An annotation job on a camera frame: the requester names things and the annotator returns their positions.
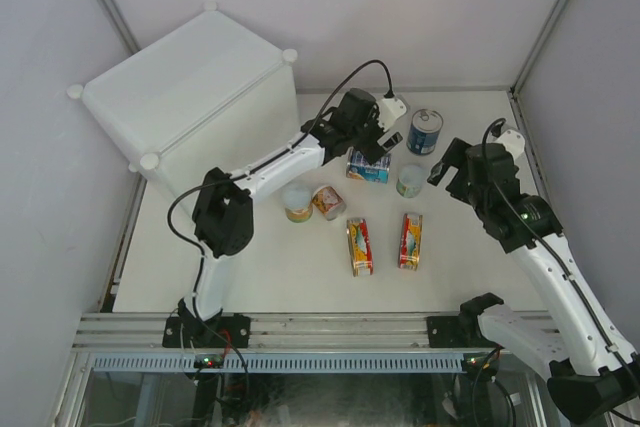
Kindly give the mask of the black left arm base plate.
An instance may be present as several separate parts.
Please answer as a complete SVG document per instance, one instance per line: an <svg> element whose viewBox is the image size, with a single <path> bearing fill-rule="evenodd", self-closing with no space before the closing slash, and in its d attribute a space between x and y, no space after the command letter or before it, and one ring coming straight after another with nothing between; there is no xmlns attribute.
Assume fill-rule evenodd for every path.
<svg viewBox="0 0 640 427"><path fill-rule="evenodd" d="M195 347L223 348L228 343L238 349L247 348L251 319L241 314L216 316L210 321L199 321L187 315L169 317L164 325L164 348Z"/></svg>

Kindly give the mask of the light blue labelled can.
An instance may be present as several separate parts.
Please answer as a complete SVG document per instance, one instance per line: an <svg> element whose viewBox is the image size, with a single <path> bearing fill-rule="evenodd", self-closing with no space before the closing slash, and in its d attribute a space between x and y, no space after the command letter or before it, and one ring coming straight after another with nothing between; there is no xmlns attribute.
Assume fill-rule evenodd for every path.
<svg viewBox="0 0 640 427"><path fill-rule="evenodd" d="M345 175L354 180L386 184L389 180L390 166L390 153L382 156L374 164L370 164L361 152L350 148L347 153Z"/></svg>

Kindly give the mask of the yellow can with plastic lid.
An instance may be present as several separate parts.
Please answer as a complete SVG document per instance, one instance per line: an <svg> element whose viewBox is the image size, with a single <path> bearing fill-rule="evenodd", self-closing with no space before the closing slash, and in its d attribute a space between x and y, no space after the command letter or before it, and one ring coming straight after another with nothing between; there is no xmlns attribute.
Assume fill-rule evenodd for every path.
<svg viewBox="0 0 640 427"><path fill-rule="evenodd" d="M294 223L308 221L313 215L311 190L302 183L287 184L281 193L286 217Z"/></svg>

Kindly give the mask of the green can with plastic lid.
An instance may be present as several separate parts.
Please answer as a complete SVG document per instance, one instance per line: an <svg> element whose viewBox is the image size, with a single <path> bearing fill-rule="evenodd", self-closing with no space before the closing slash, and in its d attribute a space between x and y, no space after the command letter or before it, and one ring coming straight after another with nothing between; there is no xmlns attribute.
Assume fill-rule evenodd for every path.
<svg viewBox="0 0 640 427"><path fill-rule="evenodd" d="M421 192L426 178L424 167L417 164L404 165L398 173L396 191L403 198L414 198Z"/></svg>

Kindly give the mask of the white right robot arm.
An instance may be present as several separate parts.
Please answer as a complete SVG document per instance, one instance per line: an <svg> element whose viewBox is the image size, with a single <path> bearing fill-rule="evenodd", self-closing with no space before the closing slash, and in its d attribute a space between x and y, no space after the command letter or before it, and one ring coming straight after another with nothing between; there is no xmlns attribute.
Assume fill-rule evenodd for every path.
<svg viewBox="0 0 640 427"><path fill-rule="evenodd" d="M455 138L428 182L456 171L447 192L473 208L528 276L558 333L534 328L491 293L461 305L459 332L470 345L510 351L546 383L565 418L584 424L638 396L639 354L597 300L549 204L521 192L515 160L523 151L521 135L477 145Z"/></svg>

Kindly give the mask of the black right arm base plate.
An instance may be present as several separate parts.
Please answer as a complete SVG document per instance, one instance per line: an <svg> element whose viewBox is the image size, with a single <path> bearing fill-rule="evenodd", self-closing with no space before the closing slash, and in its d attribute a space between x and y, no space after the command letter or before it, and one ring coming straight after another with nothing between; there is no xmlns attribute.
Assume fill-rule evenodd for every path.
<svg viewBox="0 0 640 427"><path fill-rule="evenodd" d="M428 316L426 328L429 346L432 348L468 348L484 344L474 326L458 315Z"/></svg>

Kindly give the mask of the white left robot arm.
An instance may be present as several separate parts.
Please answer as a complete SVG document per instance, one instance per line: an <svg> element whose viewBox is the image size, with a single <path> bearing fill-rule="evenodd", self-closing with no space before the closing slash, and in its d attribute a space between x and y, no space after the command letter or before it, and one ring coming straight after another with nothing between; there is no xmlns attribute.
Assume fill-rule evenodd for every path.
<svg viewBox="0 0 640 427"><path fill-rule="evenodd" d="M324 104L287 144L231 173L210 170L192 189L194 239L200 262L189 294L178 304L183 335L197 347L232 342L219 332L223 297L233 259L254 235L254 206L300 175L343 156L361 152L377 162L402 139L392 130L408 108L392 92L376 99L353 88L340 103Z"/></svg>

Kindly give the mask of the dark blue tall can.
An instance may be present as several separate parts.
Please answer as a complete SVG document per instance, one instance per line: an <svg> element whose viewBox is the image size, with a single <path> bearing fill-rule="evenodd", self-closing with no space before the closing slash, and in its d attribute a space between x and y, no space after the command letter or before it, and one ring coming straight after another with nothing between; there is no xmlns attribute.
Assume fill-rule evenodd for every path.
<svg viewBox="0 0 640 427"><path fill-rule="evenodd" d="M443 124L443 118L438 112L426 108L417 110L411 118L408 150L418 156L431 154L436 148Z"/></svg>

